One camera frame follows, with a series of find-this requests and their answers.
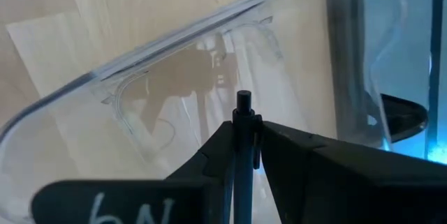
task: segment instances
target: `transparent plastic lid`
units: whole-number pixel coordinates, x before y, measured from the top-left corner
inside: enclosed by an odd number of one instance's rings
[[[87,73],[3,127],[0,214],[32,223],[33,195],[62,179],[167,177],[240,89],[264,120],[391,150],[374,67],[404,14],[404,0],[240,0]],[[254,173],[254,223],[278,223]]]

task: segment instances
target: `wooden surface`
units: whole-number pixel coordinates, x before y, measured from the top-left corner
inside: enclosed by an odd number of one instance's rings
[[[0,65],[0,103],[8,105],[0,107],[0,124],[6,122],[24,106],[51,94],[77,76],[139,45],[204,17],[232,1],[234,0],[0,0],[2,7],[0,11],[0,47],[2,49],[0,52],[0,63],[2,63]],[[268,90],[262,91],[262,96],[268,99],[256,102],[259,106],[263,105],[261,111],[270,113],[271,120],[278,119],[280,123],[289,126],[332,135],[333,115],[331,113],[327,115],[325,110],[325,106],[331,104],[332,98],[303,95],[305,94],[303,91],[308,89],[325,94],[327,88],[332,85],[329,61],[326,59],[328,49],[326,47],[325,0],[284,1],[297,2],[302,7],[301,10],[291,9],[288,13],[282,13],[285,17],[281,15],[274,17],[280,20],[296,16],[299,17],[297,23],[272,24],[275,31],[286,32],[278,34],[279,40],[283,41],[283,45],[280,46],[285,50],[284,54],[292,57],[286,60],[282,73],[278,73],[278,70],[275,72],[268,66],[260,67],[259,70],[270,72],[275,76],[275,78],[265,79],[272,86],[276,85],[275,80],[284,78],[310,80],[304,86],[292,82],[289,87],[275,87],[275,92],[280,91],[282,96],[296,98],[302,103],[302,108],[306,108],[307,111],[300,111],[301,107],[295,108],[300,113],[289,113],[290,117],[286,119],[282,115],[291,110],[286,104],[283,104],[283,107],[276,112],[269,111],[268,104],[277,103],[275,95],[278,94]],[[240,45],[249,45],[250,40],[244,37],[250,33],[250,31],[234,31],[232,36],[239,38]],[[297,44],[294,38],[303,43]],[[238,62],[245,61],[241,56],[247,54],[247,50],[250,54],[257,54],[256,51],[253,52],[253,49],[236,48],[234,54],[237,55]],[[196,50],[180,52],[183,57],[188,54],[196,55],[196,53]],[[166,67],[166,70],[177,75],[177,84],[170,88],[181,93],[186,82],[182,78],[181,71],[184,70],[185,64],[191,66],[191,63],[181,61],[176,64],[177,67],[172,67],[173,64],[171,64]],[[297,66],[300,71],[294,69],[293,66]],[[320,80],[311,79],[314,73],[324,74],[319,75]],[[243,82],[245,81],[233,82],[233,88],[250,88],[251,84],[247,86]],[[133,102],[129,106],[135,106],[135,103],[141,106],[143,106],[142,103],[152,103],[148,100],[142,102],[145,95],[144,92],[143,95],[139,94],[141,92],[136,87],[134,91],[127,93],[127,96],[130,96],[129,101]],[[149,177],[166,176],[209,137],[221,120],[229,119],[229,114],[225,114],[225,111],[228,111],[226,107],[213,107],[214,102],[219,102],[216,92],[208,92],[201,98],[198,94],[171,97],[166,104],[161,105],[159,112],[143,110],[136,114],[128,114],[127,116],[131,117],[135,126],[141,126],[138,128],[140,131],[133,132],[133,138],[130,137],[133,142],[127,141],[129,135],[126,129],[118,128],[114,123],[116,115],[110,110],[110,105],[100,104],[95,94],[87,91],[79,93],[78,97],[70,98],[69,105],[61,104],[44,111],[48,126],[43,126],[40,130],[34,129],[39,132],[39,135],[35,137],[29,135],[32,134],[33,129],[29,128],[28,135],[17,137],[15,139],[17,143],[13,146],[9,145],[8,150],[5,150],[6,145],[0,147],[0,151],[2,148],[3,151],[14,149],[14,152],[19,153],[19,155],[9,156],[10,165],[0,169],[0,187],[4,186],[3,191],[10,192],[9,197],[0,201],[0,207],[5,208],[6,205],[7,209],[16,209],[17,214],[23,213],[32,191],[51,179],[78,175],[104,178],[114,174],[118,177],[148,177],[148,170],[150,170],[149,174],[152,173]],[[200,122],[200,103],[205,105],[205,113],[211,116],[206,122]],[[320,116],[309,119],[307,115],[311,110],[316,110]],[[157,119],[164,116],[170,117],[174,124],[176,120],[191,123],[185,126],[184,130],[180,123],[176,124],[175,130],[178,131],[176,141],[185,140],[186,142],[167,148],[163,152],[163,157],[158,155],[155,161],[154,158],[145,160],[145,157],[152,157],[159,150],[157,148],[162,147],[164,143],[142,143],[135,140],[142,138],[150,140],[151,137],[155,140],[166,140],[171,132],[166,130],[169,127],[160,123],[159,120],[157,124],[151,126],[152,128],[145,125],[148,124],[147,120],[149,116],[151,117],[151,113],[156,113],[152,116]],[[32,153],[35,155],[31,156],[23,151],[30,140],[43,141],[42,145],[33,147]],[[57,155],[52,154],[49,158],[41,158],[38,155],[56,149]],[[167,155],[174,155],[177,159],[174,162],[166,160],[164,157]],[[14,162],[34,163],[36,171],[39,171],[35,174],[36,179],[15,185],[14,181],[24,179],[24,175],[14,173],[14,170],[19,168],[12,165]],[[58,163],[60,167],[46,170],[45,167],[52,167],[50,165],[52,163]],[[257,180],[265,181],[263,178],[260,177]],[[14,194],[11,192],[19,195],[18,202],[11,201]]]

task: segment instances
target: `clear plastic cover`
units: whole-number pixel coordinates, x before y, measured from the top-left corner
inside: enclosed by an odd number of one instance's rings
[[[61,179],[167,177],[231,120],[240,89],[264,120],[391,149],[374,63],[405,3],[374,0],[380,8],[365,12],[364,0],[344,1],[241,0],[28,108],[3,128],[0,214],[32,223],[33,194]],[[393,19],[374,20],[383,14]],[[378,31],[365,35],[365,21]],[[345,53],[362,59],[353,70],[340,66]],[[345,92],[352,80],[356,94]],[[254,183],[254,223],[279,223],[262,168]]]

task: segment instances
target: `white marker writing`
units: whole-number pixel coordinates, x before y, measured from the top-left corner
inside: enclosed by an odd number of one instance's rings
[[[123,224],[123,221],[116,216],[111,215],[104,215],[99,217],[97,216],[104,197],[105,197],[104,193],[99,193],[96,195],[90,213],[89,224],[103,224],[103,223]],[[161,224],[169,224],[170,212],[174,205],[174,200],[165,199],[163,201],[163,205],[164,210],[163,210],[163,217],[161,218]],[[140,207],[140,211],[138,212],[138,217],[135,224],[156,224],[151,212],[151,206],[149,204],[143,204]]]

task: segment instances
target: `black clamp jaw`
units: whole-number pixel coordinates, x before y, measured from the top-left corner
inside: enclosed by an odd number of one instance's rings
[[[261,159],[282,223],[447,221],[447,167],[263,121],[249,91],[237,93],[233,122],[166,179],[60,181],[31,210],[36,224],[228,224],[233,195],[233,222],[247,224]]]

